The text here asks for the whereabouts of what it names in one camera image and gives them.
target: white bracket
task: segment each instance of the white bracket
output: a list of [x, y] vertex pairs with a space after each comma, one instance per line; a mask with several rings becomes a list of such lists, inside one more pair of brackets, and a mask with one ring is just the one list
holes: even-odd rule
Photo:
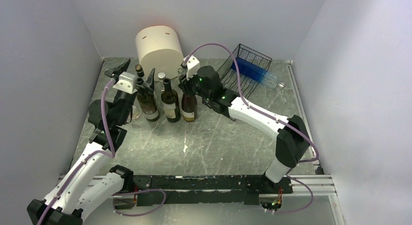
[[129, 94], [133, 94], [136, 89], [137, 75], [123, 72], [119, 76], [118, 82], [113, 86], [114, 89], [124, 91]]
[[186, 66], [188, 67], [188, 72], [186, 73], [186, 78], [189, 80], [195, 74], [197, 74], [197, 71], [200, 69], [200, 62], [196, 57], [191, 56], [189, 61], [186, 63]]

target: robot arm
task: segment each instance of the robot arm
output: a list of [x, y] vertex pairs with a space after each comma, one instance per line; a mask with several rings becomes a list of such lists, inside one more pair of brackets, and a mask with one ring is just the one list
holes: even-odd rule
[[276, 117], [277, 120], [288, 123], [307, 136], [308, 132], [302, 118], [296, 115], [292, 118], [281, 116], [246, 100], [247, 106], [238, 93], [223, 87], [219, 74], [213, 67], [199, 67], [199, 65], [196, 57], [191, 56], [186, 69], [179, 76], [179, 87], [189, 96], [198, 95], [202, 97], [203, 104], [215, 112], [233, 120], [242, 120], [268, 134], [273, 139], [276, 138], [276, 158], [265, 172], [265, 175], [273, 182], [279, 182], [290, 168], [297, 165], [309, 148], [309, 143], [290, 128], [249, 107], [252, 106]]
[[[118, 90], [113, 102], [104, 103], [105, 116], [115, 151], [120, 147], [127, 133], [119, 126], [126, 124], [137, 94], [137, 77], [126, 72], [129, 64], [130, 60], [105, 72], [117, 82], [113, 86]], [[33, 224], [38, 224], [43, 215], [41, 224], [81, 225], [97, 206], [114, 193], [133, 191], [133, 171], [118, 165], [110, 170], [101, 184], [85, 192], [97, 171], [111, 156], [103, 127], [100, 100], [93, 101], [89, 106], [88, 122], [95, 126], [95, 130], [74, 167], [42, 201], [33, 200], [27, 207]]]

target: white wall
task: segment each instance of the white wall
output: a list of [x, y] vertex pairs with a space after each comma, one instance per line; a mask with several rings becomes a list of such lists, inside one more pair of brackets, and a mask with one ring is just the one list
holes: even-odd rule
[[0, 224], [68, 170], [101, 61], [71, 0], [0, 0]]
[[[274, 59], [293, 59], [325, 0], [73, 0], [102, 56], [136, 57], [135, 37], [168, 25], [184, 55], [200, 44], [243, 43]], [[216, 47], [198, 57], [226, 58]]]
[[294, 60], [348, 225], [412, 221], [412, 0], [326, 0]]

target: cable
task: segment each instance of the cable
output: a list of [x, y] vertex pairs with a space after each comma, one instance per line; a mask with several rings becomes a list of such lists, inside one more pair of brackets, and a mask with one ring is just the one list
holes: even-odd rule
[[107, 118], [106, 118], [106, 110], [105, 110], [105, 98], [106, 98], [106, 93], [109, 90], [109, 87], [112, 87], [113, 84], [115, 83], [115, 79], [110, 79], [110, 81], [106, 84], [106, 86], [103, 89], [102, 93], [102, 99], [100, 99], [100, 110], [102, 112], [102, 121], [103, 121], [103, 127], [104, 131], [106, 132], [106, 137], [107, 137], [107, 142], [109, 142], [110, 146], [110, 151], [112, 152], [112, 157], [114, 158], [116, 156], [115, 152], [115, 147], [113, 145], [112, 137], [110, 136], [110, 131], [109, 131], [109, 126], [107, 125]]
[[138, 192], [116, 193], [116, 194], [114, 194], [114, 196], [136, 195], [136, 194], [140, 194], [140, 193], [153, 192], [153, 191], [161, 192], [161, 193], [163, 194], [163, 201], [162, 201], [162, 203], [160, 203], [160, 205], [158, 205], [156, 208], [154, 208], [154, 209], [152, 209], [152, 210], [149, 210], [149, 211], [147, 211], [147, 212], [145, 212], [145, 213], [142, 213], [142, 214], [124, 214], [124, 213], [118, 212], [118, 211], [116, 210], [115, 200], [113, 200], [113, 203], [112, 203], [112, 205], [113, 205], [113, 210], [114, 210], [113, 212], [115, 212], [115, 213], [118, 214], [118, 215], [126, 216], [126, 217], [139, 217], [139, 216], [143, 216], [143, 215], [146, 215], [146, 214], [150, 214], [150, 213], [155, 212], [156, 210], [160, 209], [160, 208], [165, 204], [165, 201], [166, 201], [166, 192], [163, 191], [163, 190], [160, 190], [160, 189], [148, 189], [148, 190], [142, 190], [142, 191], [138, 191]]
[[[274, 120], [275, 122], [281, 123], [282, 125], [290, 128], [291, 130], [293, 130], [294, 132], [296, 132], [297, 134], [299, 134], [301, 137], [303, 137], [303, 139], [304, 139], [305, 141], [307, 141], [307, 142], [313, 147], [313, 150], [315, 151], [315, 154], [316, 154], [316, 155], [315, 155], [315, 158], [300, 160], [299, 163], [313, 162], [313, 161], [319, 160], [319, 151], [318, 151], [318, 149], [316, 148], [315, 144], [310, 140], [310, 138], [308, 138], [304, 133], [300, 132], [300, 131], [297, 130], [295, 127], [291, 126], [290, 124], [288, 124], [288, 123], [286, 123], [286, 122], [284, 122], [284, 121], [282, 121], [282, 120], [278, 120], [276, 117], [274, 117], [274, 116], [272, 116], [272, 115], [270, 115], [270, 114], [267, 114], [266, 112], [261, 111], [261, 110], [255, 108], [255, 107], [252, 107], [252, 106], [249, 105], [249, 103], [247, 102], [247, 100], [244, 98], [243, 92], [242, 92], [242, 89], [241, 89], [241, 84], [240, 84], [240, 71], [239, 71], [238, 62], [236, 61], [236, 57], [233, 55], [233, 53], [232, 53], [226, 46], [224, 46], [224, 45], [222, 45], [222, 44], [218, 44], [218, 43], [206, 43], [206, 44], [200, 45], [199, 47], [195, 48], [191, 53], [189, 53], [189, 55], [187, 55], [187, 57], [185, 58], [185, 60], [184, 60], [184, 62], [183, 62], [182, 65], [183, 65], [183, 66], [186, 66], [186, 64], [187, 64], [187, 62], [189, 61], [190, 57], [191, 57], [199, 48], [204, 47], [204, 46], [207, 46], [207, 45], [216, 45], [216, 46], [222, 47], [222, 48], [224, 48], [224, 49], [230, 54], [230, 57], [232, 58], [233, 62], [235, 63], [236, 75], [237, 75], [237, 77], [238, 77], [238, 89], [239, 89], [238, 91], [239, 91], [239, 96], [240, 96], [240, 98], [242, 99], [243, 103], [244, 103], [249, 109], [254, 110], [255, 112], [258, 112], [258, 113], [260, 113], [260, 114], [262, 114], [262, 115], [264, 115], [264, 116], [266, 116], [266, 117]], [[301, 211], [301, 210], [304, 210], [304, 209], [308, 208], [308, 207], [313, 203], [314, 197], [313, 197], [313, 192], [312, 192], [312, 190], [310, 190], [309, 186], [307, 186], [307, 185], [306, 185], [305, 183], [303, 183], [302, 181], [299, 181], [299, 180], [297, 180], [297, 179], [289, 176], [289, 172], [290, 172], [291, 170], [292, 170], [292, 169], [290, 169], [290, 170], [286, 173], [286, 176], [287, 176], [289, 179], [300, 183], [301, 185], [303, 185], [305, 188], [307, 188], [307, 189], [309, 190], [309, 193], [310, 193], [310, 202], [309, 202], [307, 205], [305, 205], [304, 207], [299, 208], [299, 209], [294, 209], [294, 210], [290, 210], [290, 211], [274, 211], [274, 213], [278, 213], [278, 214], [295, 213], [295, 212], [298, 212], [298, 211]]]
[[106, 93], [109, 90], [109, 87], [111, 87], [114, 84], [115, 80], [111, 79], [106, 86], [104, 87], [103, 94], [102, 94], [102, 103], [101, 103], [101, 112], [102, 112], [102, 120], [103, 120], [103, 126], [104, 130], [106, 132], [106, 137], [107, 140], [109, 141], [109, 146], [110, 146], [110, 151], [111, 154], [105, 152], [105, 151], [94, 151], [91, 154], [89, 154], [82, 162], [80, 162], [79, 165], [76, 166], [76, 168], [71, 172], [71, 174], [67, 177], [67, 180], [64, 182], [62, 187], [60, 187], [60, 190], [56, 193], [56, 195], [53, 197], [53, 199], [50, 201], [50, 203], [47, 205], [46, 209], [43, 211], [41, 214], [39, 221], [37, 222], [37, 225], [41, 225], [43, 223], [44, 218], [46, 217], [47, 212], [49, 212], [50, 208], [54, 205], [54, 203], [57, 201], [58, 198], [62, 195], [63, 191], [67, 188], [67, 186], [70, 184], [72, 181], [73, 177], [79, 172], [79, 170], [82, 168], [82, 166], [86, 165], [86, 163], [95, 155], [95, 154], [103, 154], [109, 158], [114, 158], [115, 157], [115, 149], [114, 145], [112, 142], [112, 138], [110, 136], [109, 128], [107, 125], [107, 120], [106, 120], [106, 111], [105, 111], [105, 106], [104, 106], [104, 99], [106, 97]]

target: bottle neck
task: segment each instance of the bottle neck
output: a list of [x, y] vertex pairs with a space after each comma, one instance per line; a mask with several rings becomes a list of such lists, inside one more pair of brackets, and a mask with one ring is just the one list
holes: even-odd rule
[[172, 91], [172, 85], [170, 84], [170, 79], [165, 78], [163, 80], [163, 85], [165, 86], [165, 91], [166, 92], [171, 92]]

